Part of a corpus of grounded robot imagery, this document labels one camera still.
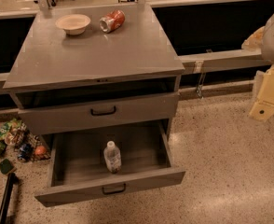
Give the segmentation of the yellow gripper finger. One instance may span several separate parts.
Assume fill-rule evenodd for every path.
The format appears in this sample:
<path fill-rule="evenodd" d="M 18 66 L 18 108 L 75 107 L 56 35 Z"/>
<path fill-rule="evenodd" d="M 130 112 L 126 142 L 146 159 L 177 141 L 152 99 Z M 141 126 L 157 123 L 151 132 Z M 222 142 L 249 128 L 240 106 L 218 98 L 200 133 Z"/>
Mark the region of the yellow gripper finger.
<path fill-rule="evenodd" d="M 274 115 L 274 64 L 266 71 L 257 71 L 253 84 L 253 105 L 249 117 L 268 120 Z"/>

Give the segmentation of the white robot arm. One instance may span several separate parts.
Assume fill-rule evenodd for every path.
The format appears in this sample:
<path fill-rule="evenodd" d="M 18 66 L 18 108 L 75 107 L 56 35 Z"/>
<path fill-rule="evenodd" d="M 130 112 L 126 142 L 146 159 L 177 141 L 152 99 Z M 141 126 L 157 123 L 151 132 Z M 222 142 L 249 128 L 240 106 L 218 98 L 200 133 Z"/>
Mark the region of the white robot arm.
<path fill-rule="evenodd" d="M 248 51 L 261 51 L 261 56 L 271 67 L 255 76 L 255 99 L 249 117 L 268 120 L 274 115 L 274 13 L 265 26 L 257 29 L 241 45 Z"/>

